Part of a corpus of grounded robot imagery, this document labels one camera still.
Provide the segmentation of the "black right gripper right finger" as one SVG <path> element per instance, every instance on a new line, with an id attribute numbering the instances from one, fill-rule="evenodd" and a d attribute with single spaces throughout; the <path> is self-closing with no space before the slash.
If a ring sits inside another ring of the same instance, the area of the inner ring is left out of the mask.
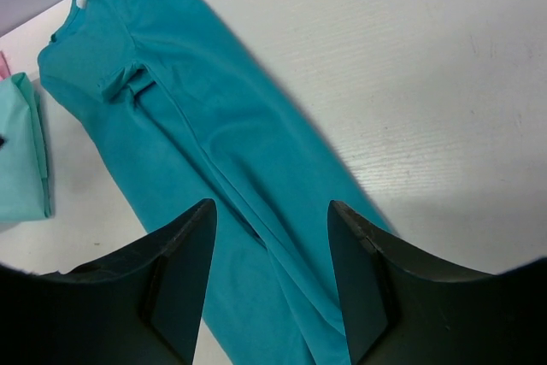
<path id="1" fill-rule="evenodd" d="M 333 201 L 328 241 L 354 364 L 543 364 L 546 261 L 448 262 Z"/>

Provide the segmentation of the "teal t-shirt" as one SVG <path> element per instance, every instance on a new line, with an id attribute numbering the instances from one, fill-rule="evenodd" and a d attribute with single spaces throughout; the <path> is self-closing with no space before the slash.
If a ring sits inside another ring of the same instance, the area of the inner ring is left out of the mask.
<path id="1" fill-rule="evenodd" d="M 328 206 L 385 221 L 203 0 L 73 0 L 38 66 L 146 230 L 215 201 L 203 318 L 233 363 L 349 362 Z"/>

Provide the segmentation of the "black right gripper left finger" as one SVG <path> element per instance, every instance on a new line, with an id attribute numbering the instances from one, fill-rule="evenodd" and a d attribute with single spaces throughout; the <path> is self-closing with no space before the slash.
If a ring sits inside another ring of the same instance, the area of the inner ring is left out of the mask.
<path id="1" fill-rule="evenodd" d="M 66 274 L 2 266 L 2 363 L 192 363 L 216 225 L 204 199 Z"/>

